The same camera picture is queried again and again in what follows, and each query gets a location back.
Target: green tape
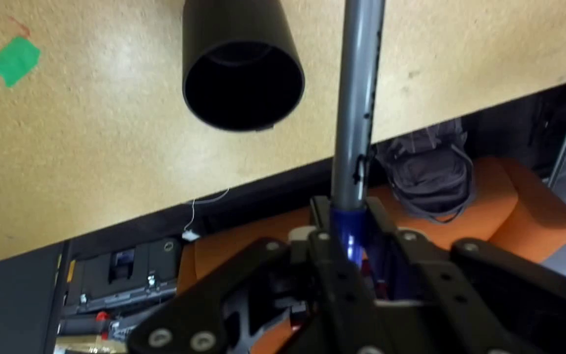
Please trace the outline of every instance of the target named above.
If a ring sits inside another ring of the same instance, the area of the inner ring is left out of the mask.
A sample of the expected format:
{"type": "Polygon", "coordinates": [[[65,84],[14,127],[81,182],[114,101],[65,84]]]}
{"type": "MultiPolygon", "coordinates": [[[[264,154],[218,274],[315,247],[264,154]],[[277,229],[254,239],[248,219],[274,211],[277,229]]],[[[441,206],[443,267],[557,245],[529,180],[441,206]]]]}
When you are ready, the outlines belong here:
{"type": "Polygon", "coordinates": [[[0,76],[6,86],[20,82],[38,62],[42,50],[26,36],[14,36],[0,50],[0,76]]]}

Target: cable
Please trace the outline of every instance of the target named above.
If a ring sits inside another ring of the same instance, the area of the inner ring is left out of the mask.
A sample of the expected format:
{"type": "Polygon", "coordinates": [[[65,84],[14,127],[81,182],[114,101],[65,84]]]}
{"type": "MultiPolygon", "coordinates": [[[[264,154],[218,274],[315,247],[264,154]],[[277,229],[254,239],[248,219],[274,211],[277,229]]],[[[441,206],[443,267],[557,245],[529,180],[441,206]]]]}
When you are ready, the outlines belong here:
{"type": "Polygon", "coordinates": [[[199,198],[191,198],[191,217],[189,221],[183,225],[183,231],[187,231],[193,221],[197,219],[197,204],[213,204],[213,202],[218,202],[222,200],[226,194],[230,192],[230,188],[226,188],[222,194],[215,196],[215,198],[205,198],[205,200],[199,200],[199,198]]]}

